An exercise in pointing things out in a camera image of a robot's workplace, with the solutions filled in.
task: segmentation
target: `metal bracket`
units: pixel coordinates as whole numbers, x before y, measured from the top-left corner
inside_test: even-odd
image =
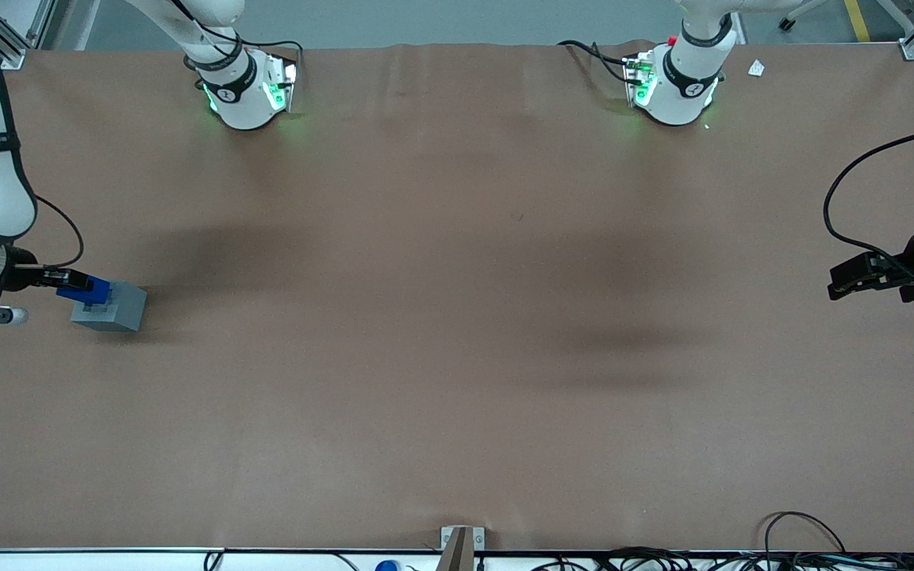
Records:
[[[901,48],[902,58],[904,61],[914,61],[914,52],[909,51],[907,44],[904,42],[904,38],[898,40],[898,47]]]
[[[440,549],[447,549],[447,542],[450,541],[450,535],[453,535],[454,529],[458,527],[467,527],[467,525],[446,525],[440,527]],[[484,527],[472,527],[471,538],[474,550],[484,550],[486,548],[486,529]]]

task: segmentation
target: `white robotic arm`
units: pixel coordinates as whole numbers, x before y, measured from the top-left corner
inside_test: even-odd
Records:
[[[255,129],[289,108],[294,62],[247,47],[231,28],[244,0],[126,1],[179,44],[227,126]]]
[[[675,0],[682,8],[682,32],[674,44],[660,44],[627,62],[633,105],[667,125],[686,125],[700,116],[718,86],[721,66],[735,46],[732,12],[791,10],[802,0]]]

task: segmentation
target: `blue block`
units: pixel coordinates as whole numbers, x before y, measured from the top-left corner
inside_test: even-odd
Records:
[[[90,292],[84,292],[84,290],[76,288],[58,288],[55,290],[55,295],[88,305],[97,305],[108,301],[108,290],[112,288],[111,283],[105,282],[104,279],[95,278],[92,275],[88,275],[87,278],[94,285]]]
[[[131,333],[139,330],[146,305],[146,292],[129,282],[112,282],[108,302],[73,304],[69,320],[97,331]]]

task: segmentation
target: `green led light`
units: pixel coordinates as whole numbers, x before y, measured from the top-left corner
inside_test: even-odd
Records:
[[[210,90],[208,90],[206,83],[203,84],[203,93],[206,94],[207,101],[210,102],[210,109],[217,113],[217,103],[213,100],[213,95],[210,95]]]
[[[266,88],[265,91],[267,93],[268,100],[270,100],[270,107],[275,109],[275,111],[284,109],[284,105],[286,104],[284,102],[284,90],[276,86],[276,84],[270,86],[269,83],[264,83],[263,86]]]

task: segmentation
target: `black cable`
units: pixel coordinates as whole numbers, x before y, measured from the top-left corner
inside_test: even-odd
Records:
[[[598,61],[600,61],[601,65],[605,66],[605,69],[613,77],[616,77],[616,79],[623,81],[623,83],[630,83],[631,86],[639,86],[641,84],[641,81],[639,81],[638,79],[628,79],[628,77],[624,77],[623,75],[619,75],[619,73],[616,73],[616,70],[614,70],[613,66],[610,66],[609,63],[616,63],[619,65],[623,65],[623,60],[617,60],[616,58],[607,56],[606,54],[602,54],[601,51],[598,50],[598,42],[592,43],[590,48],[588,48],[584,44],[581,44],[580,42],[577,42],[576,40],[564,40],[563,42],[559,42],[558,45],[580,48],[581,50],[584,50],[584,52],[587,53],[589,56],[591,56],[592,58],[596,58]]]
[[[206,554],[206,557],[203,558],[203,571],[215,571],[217,570],[218,565],[221,564],[221,560],[225,559],[225,552],[209,552]]]
[[[537,566],[534,569],[532,569],[531,571],[545,571],[551,567],[554,567],[555,565],[559,565],[559,568],[561,570],[565,569],[566,567],[569,567],[571,569],[577,569],[577,571],[591,571],[590,569],[588,569],[587,567],[584,567],[580,563],[574,563],[573,561],[568,561],[568,560],[565,560],[562,558],[556,559],[552,563],[547,563],[544,565]]]
[[[581,50],[584,50],[593,58],[602,58],[609,63],[623,63],[623,60],[613,58],[612,56],[603,55],[601,52],[595,53],[594,51],[591,51],[591,46],[588,46],[588,44],[584,44],[583,42],[578,42],[577,40],[563,40],[563,42],[559,42],[556,44],[556,46],[573,46],[574,48],[580,48]]]
[[[39,200],[41,203],[44,203],[44,205],[46,205],[49,209],[55,210],[56,213],[58,213],[59,216],[62,217],[62,220],[65,220],[66,223],[69,224],[69,228],[73,228],[73,234],[76,234],[76,241],[79,242],[79,252],[76,252],[76,256],[73,257],[72,260],[67,260],[67,261],[65,261],[65,263],[61,263],[61,264],[48,264],[45,267],[53,268],[53,270],[62,270],[62,268],[64,268],[64,267],[71,266],[74,263],[78,263],[80,258],[83,257],[83,234],[80,234],[79,228],[76,227],[76,223],[74,223],[72,218],[67,216],[66,213],[63,213],[62,209],[59,209],[58,206],[53,205],[53,203],[51,203],[50,200],[48,200],[47,198],[44,198],[43,196],[40,196],[39,194],[36,194],[35,198],[37,200]]]
[[[906,265],[900,263],[897,258],[891,256],[891,254],[888,252],[885,252],[881,248],[874,246],[872,243],[863,242],[861,240],[856,240],[842,235],[841,232],[836,231],[834,225],[831,224],[831,199],[834,197],[835,191],[838,190],[838,185],[841,184],[841,181],[845,179],[845,177],[852,171],[852,169],[855,169],[857,166],[859,166],[860,163],[863,162],[863,160],[869,159],[871,156],[876,155],[878,152],[883,152],[886,151],[886,149],[894,148],[900,144],[906,144],[907,142],[912,141],[914,141],[914,134],[902,137],[899,140],[893,140],[887,144],[879,145],[876,148],[871,148],[870,151],[862,153],[862,155],[857,156],[855,160],[852,160],[851,163],[848,163],[848,166],[845,167],[845,169],[842,169],[842,172],[838,174],[838,177],[835,178],[835,181],[831,183],[831,188],[828,188],[827,196],[824,196],[824,225],[826,225],[828,232],[830,232],[831,236],[834,238],[838,239],[841,242],[849,243],[852,246],[857,246],[864,250],[873,252],[878,256],[881,256],[884,258],[884,260],[888,261],[889,264],[893,265],[893,267],[898,268],[898,270],[904,272],[904,274],[914,279],[914,271],[911,271],[906,267]]]
[[[238,32],[235,32],[235,37],[225,36],[224,33],[214,32],[213,29],[210,29],[210,28],[208,28],[208,26],[203,25],[203,22],[200,22],[198,19],[196,19],[196,16],[194,16],[192,14],[192,12],[189,11],[189,8],[186,8],[186,5],[182,4],[182,0],[171,0],[171,4],[173,4],[175,8],[178,8],[178,10],[180,12],[182,12],[182,14],[185,14],[185,16],[190,19],[190,21],[196,22],[196,25],[200,26],[200,28],[203,29],[204,32],[210,33],[210,35],[220,37],[222,40],[228,40],[228,42],[235,42],[236,44],[238,44],[239,42],[242,42],[243,44],[246,44],[246,46],[253,46],[255,48],[265,48],[268,46],[284,46],[284,44],[290,44],[290,46],[294,46],[294,47],[298,48],[298,53],[305,51],[305,49],[301,46],[301,44],[299,44],[298,42],[295,42],[295,40],[283,40],[282,42],[247,42],[246,40],[242,39],[242,36],[239,36]],[[222,54],[225,54],[225,52],[223,52],[217,46],[214,46],[214,47],[217,48],[217,50],[219,52],[221,52]]]
[[[344,563],[348,564],[348,567],[351,567],[351,571],[359,571],[358,565],[356,565],[355,563],[351,563],[351,559],[348,559],[345,556],[340,555],[340,553],[334,553],[333,556],[337,557],[337,559],[340,559],[341,561],[344,561]]]
[[[845,543],[841,541],[841,538],[839,538],[838,534],[835,534],[834,529],[828,527],[826,523],[823,523],[823,521],[820,521],[815,516],[809,515],[808,513],[802,511],[778,512],[777,515],[774,516],[773,519],[768,523],[768,527],[764,529],[764,559],[766,559],[766,568],[768,571],[771,571],[771,529],[775,527],[776,523],[779,523],[779,521],[791,515],[801,517],[803,519],[808,519],[809,521],[813,521],[814,523],[819,524],[820,527],[827,529],[828,534],[830,534],[831,537],[834,538],[834,541],[838,543],[838,549],[841,550],[842,553],[847,553],[847,550],[845,549]]]

